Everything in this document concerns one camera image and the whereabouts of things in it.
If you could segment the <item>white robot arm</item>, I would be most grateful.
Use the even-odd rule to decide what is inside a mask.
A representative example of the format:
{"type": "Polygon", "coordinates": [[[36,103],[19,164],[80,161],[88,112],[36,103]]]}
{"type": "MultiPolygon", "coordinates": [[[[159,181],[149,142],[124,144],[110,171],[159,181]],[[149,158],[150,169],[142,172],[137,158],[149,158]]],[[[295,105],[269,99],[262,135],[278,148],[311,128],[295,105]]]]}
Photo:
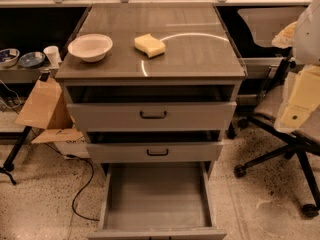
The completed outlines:
{"type": "Polygon", "coordinates": [[[299,129],[320,105],[320,0],[313,0],[298,20],[272,40],[278,48],[293,48],[293,57],[304,67],[285,79],[275,129],[290,133],[299,129]]]}

